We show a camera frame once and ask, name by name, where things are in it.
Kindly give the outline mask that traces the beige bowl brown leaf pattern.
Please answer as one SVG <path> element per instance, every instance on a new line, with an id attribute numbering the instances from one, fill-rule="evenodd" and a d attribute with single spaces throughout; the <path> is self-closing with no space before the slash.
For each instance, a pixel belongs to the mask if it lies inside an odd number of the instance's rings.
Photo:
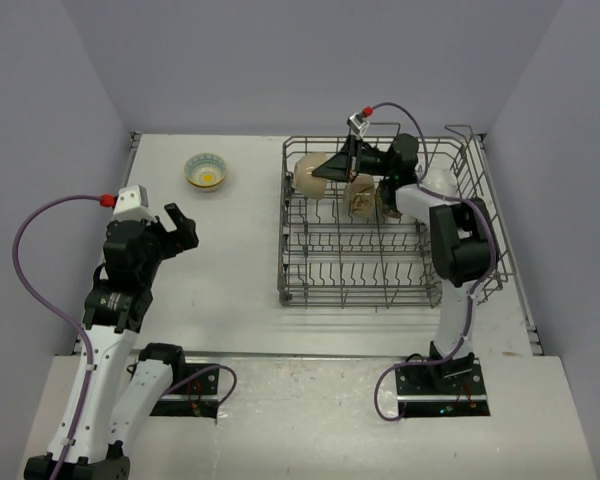
<path id="1" fill-rule="evenodd" d="M 369 218 L 375 211 L 376 186 L 371 175 L 359 174 L 344 188 L 349 213 L 359 218 Z"/>

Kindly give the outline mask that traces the plain beige bowl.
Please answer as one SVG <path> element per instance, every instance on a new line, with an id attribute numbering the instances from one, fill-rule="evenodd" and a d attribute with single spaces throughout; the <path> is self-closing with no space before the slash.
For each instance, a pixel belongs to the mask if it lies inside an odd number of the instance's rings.
<path id="1" fill-rule="evenodd" d="M 326 153 L 315 152 L 304 155 L 295 163 L 292 186 L 296 192 L 313 200 L 321 200 L 324 197 L 327 180 L 314 176 L 313 171 L 327 159 Z"/>

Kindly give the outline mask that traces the yellow checkered bowl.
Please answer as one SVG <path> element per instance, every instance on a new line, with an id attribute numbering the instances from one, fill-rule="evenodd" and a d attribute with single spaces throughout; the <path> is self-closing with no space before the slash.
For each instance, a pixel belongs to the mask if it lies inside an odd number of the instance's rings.
<path id="1" fill-rule="evenodd" d="M 186 181 L 204 193 L 218 189 L 226 180 L 228 171 L 227 162 L 221 156 L 209 152 L 196 154 L 184 164 Z"/>

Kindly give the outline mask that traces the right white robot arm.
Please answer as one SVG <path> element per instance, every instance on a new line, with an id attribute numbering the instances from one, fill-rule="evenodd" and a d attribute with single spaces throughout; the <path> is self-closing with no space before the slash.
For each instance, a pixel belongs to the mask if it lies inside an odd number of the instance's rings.
<path id="1" fill-rule="evenodd" d="M 312 175 L 342 183 L 352 183 L 361 174 L 378 177 L 384 214 L 408 216 L 425 225 L 442 287 L 440 321 L 425 361 L 426 380 L 434 391 L 447 393 L 473 364 L 476 301 L 499 251 L 484 202 L 428 188 L 427 170 L 418 168 L 420 155 L 429 159 L 426 142 L 410 134 L 396 135 L 385 151 L 350 134 Z"/>

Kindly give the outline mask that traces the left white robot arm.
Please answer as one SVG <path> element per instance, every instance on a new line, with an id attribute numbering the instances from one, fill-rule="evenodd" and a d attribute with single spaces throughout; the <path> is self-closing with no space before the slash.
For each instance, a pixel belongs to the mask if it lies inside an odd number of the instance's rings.
<path id="1" fill-rule="evenodd" d="M 84 316 L 68 318 L 82 339 L 77 375 L 66 410 L 44 454 L 27 460 L 27 479 L 126 479 L 132 443 L 165 393 L 181 390 L 188 379 L 181 347 L 154 343 L 141 353 L 136 376 L 125 392 L 118 386 L 153 300 L 161 264 L 197 248 L 194 220 L 169 203 L 174 224 L 167 230 L 143 200 L 128 193 L 103 195 L 113 210 Z"/>

